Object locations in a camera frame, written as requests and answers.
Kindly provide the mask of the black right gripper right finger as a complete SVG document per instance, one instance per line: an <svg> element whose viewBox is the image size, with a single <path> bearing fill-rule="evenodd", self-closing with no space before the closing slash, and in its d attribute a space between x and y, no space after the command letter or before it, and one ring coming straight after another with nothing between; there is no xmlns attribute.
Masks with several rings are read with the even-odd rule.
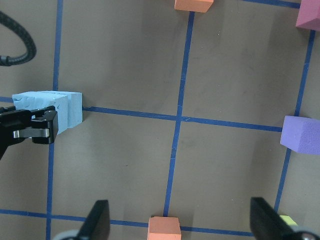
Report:
<svg viewBox="0 0 320 240"><path fill-rule="evenodd" d="M256 240L288 240L293 230L262 197L250 199L250 230Z"/></svg>

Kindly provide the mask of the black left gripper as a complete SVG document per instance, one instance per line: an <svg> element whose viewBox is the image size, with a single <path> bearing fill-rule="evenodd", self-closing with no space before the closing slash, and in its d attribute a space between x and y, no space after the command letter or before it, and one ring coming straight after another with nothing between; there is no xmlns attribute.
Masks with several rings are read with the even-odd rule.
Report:
<svg viewBox="0 0 320 240"><path fill-rule="evenodd" d="M7 148L31 138L34 144L52 144L58 134L58 112L48 106L42 109L17 110L0 108L0 158Z"/></svg>

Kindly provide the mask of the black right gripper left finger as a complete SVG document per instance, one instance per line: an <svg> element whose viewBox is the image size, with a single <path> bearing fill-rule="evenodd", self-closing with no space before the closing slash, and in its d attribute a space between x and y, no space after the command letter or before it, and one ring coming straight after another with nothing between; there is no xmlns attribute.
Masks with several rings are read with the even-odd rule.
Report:
<svg viewBox="0 0 320 240"><path fill-rule="evenodd" d="M110 235L110 209L108 200L97 200L81 226L78 240L107 240Z"/></svg>

